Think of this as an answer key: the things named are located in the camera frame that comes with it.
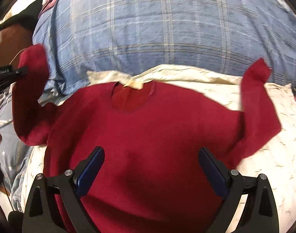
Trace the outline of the dark red knit sweater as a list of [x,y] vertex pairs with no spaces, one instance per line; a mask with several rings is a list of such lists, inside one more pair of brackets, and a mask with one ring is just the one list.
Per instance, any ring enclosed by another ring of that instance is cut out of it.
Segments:
[[60,106],[40,105],[49,76],[43,46],[27,48],[19,67],[28,72],[12,90],[13,124],[25,144],[47,146],[46,176],[104,148],[105,162],[82,198],[101,232],[205,232],[222,200],[199,166],[199,150],[207,147],[233,169],[281,129],[262,59],[244,73],[241,111],[156,81],[141,90],[93,85]]

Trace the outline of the brown wooden headboard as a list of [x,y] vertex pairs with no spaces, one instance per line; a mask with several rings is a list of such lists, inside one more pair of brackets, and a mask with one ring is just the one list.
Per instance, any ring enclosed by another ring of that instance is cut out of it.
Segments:
[[12,65],[17,68],[21,52],[32,45],[33,32],[19,24],[0,31],[0,67]]

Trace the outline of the cream leaf-print pillow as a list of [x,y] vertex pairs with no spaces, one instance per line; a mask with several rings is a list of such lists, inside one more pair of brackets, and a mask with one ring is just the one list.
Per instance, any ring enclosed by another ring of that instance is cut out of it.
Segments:
[[[160,65],[137,76],[121,72],[89,72],[88,86],[118,83],[141,90],[156,81],[194,90],[233,111],[241,111],[240,86],[243,77],[227,76],[202,68]],[[280,132],[261,149],[240,161],[238,168],[244,175],[268,175],[277,202],[280,230],[287,231],[296,219],[296,102],[290,86],[264,83],[268,97],[279,119]]]

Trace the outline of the black cloth on headboard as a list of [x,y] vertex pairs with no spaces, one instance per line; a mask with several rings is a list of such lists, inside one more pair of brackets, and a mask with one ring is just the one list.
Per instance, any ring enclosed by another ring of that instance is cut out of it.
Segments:
[[39,20],[38,17],[42,9],[42,2],[43,0],[35,0],[19,14],[16,14],[1,23],[0,31],[12,25],[18,24],[26,30],[33,32]]

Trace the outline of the grey blue bedsheet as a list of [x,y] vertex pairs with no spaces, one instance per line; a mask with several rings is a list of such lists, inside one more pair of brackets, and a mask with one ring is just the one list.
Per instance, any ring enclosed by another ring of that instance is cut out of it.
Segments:
[[28,146],[16,135],[12,118],[12,88],[10,86],[0,94],[0,165],[12,207],[24,212],[34,178],[43,173],[47,147]]

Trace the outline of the blue plaid pillow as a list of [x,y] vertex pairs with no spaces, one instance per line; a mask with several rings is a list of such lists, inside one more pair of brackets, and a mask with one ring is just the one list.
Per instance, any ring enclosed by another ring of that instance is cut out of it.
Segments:
[[283,0],[57,0],[33,43],[47,52],[45,90],[56,95],[86,86],[88,71],[173,64],[242,76],[259,58],[271,82],[296,84],[296,15]]

